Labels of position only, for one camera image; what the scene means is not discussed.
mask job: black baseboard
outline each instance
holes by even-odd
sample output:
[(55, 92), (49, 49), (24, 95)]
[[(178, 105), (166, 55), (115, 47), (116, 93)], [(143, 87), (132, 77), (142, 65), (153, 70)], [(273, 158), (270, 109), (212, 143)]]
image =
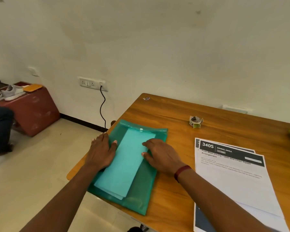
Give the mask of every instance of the black baseboard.
[(72, 122), (80, 124), (80, 125), (84, 125), (84, 126), (86, 126), (88, 128), (91, 128), (91, 129), (94, 129), (94, 130), (97, 130), (97, 131), (100, 131), (100, 132), (103, 132), (103, 133), (108, 130), (108, 129), (104, 128), (104, 127), (101, 127), (101, 126), (98, 126), (98, 125), (94, 125), (94, 124), (91, 124), (89, 122), (86, 122), (86, 121), (83, 121), (83, 120), (74, 118), (72, 116), (68, 116), (68, 115), (62, 114), (62, 113), (60, 113), (60, 118), (72, 121)]

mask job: jeans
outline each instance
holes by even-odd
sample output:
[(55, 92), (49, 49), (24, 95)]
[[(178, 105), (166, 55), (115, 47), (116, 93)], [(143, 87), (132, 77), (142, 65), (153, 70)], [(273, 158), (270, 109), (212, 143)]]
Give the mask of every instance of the jeans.
[(10, 132), (14, 112), (6, 107), (0, 107), (0, 154), (9, 149)]

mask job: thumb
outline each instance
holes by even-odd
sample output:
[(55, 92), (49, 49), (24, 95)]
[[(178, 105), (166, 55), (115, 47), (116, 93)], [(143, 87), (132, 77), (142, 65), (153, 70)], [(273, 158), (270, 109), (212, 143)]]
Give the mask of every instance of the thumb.
[(115, 155), (116, 148), (117, 148), (117, 140), (112, 142), (111, 147), (108, 150), (108, 152)]
[(150, 154), (148, 154), (147, 152), (143, 152), (142, 156), (144, 157), (145, 160), (147, 160), (147, 162), (153, 166), (154, 165), (154, 159), (152, 158), (152, 156)]

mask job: forearm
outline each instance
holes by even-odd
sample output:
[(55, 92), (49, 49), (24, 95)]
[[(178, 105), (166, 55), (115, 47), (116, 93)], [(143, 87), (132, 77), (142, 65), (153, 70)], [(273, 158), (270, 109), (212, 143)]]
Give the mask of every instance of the forearm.
[(183, 171), (178, 176), (178, 181), (217, 232), (270, 232), (266, 226), (192, 169)]
[(74, 178), (21, 230), (66, 232), (99, 169), (83, 166)]

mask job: number 3405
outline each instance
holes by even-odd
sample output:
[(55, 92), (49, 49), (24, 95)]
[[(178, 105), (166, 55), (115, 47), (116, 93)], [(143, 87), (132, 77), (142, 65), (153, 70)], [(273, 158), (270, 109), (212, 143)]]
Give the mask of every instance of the number 3405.
[(206, 146), (206, 147), (210, 147), (210, 148), (214, 148), (214, 145), (213, 144), (205, 144), (205, 143), (202, 143), (203, 144), (203, 146)]

